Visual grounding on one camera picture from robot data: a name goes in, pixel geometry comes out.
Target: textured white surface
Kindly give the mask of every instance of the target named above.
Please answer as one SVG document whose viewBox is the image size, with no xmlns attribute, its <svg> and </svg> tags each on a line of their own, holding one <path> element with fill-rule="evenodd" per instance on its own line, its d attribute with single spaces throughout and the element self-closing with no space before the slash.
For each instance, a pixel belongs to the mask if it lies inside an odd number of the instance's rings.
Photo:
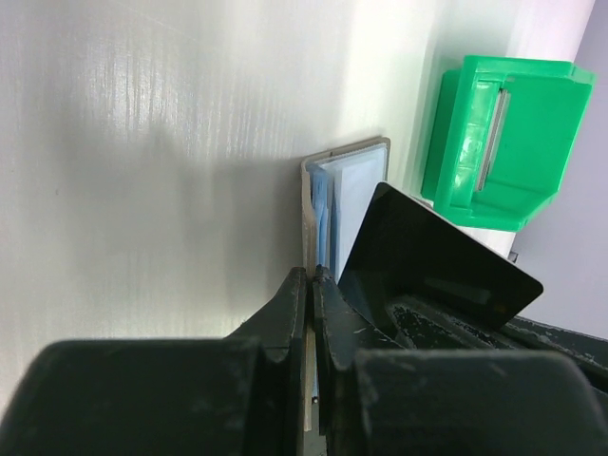
<svg viewBox="0 0 608 456">
<path fill-rule="evenodd" d="M 54 340 L 231 331 L 301 262 L 303 156 L 385 134 L 417 191 L 444 67 L 592 3 L 0 3 L 0 408 Z"/>
</svg>

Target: green plastic bin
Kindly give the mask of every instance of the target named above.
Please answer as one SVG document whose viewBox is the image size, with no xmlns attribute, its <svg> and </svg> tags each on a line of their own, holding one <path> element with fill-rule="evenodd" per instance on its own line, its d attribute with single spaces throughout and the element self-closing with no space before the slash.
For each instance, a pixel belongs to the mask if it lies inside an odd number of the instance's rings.
<svg viewBox="0 0 608 456">
<path fill-rule="evenodd" d="M 444 74 L 422 195 L 458 225 L 519 231 L 558 194 L 595 75 L 466 56 Z"/>
</svg>

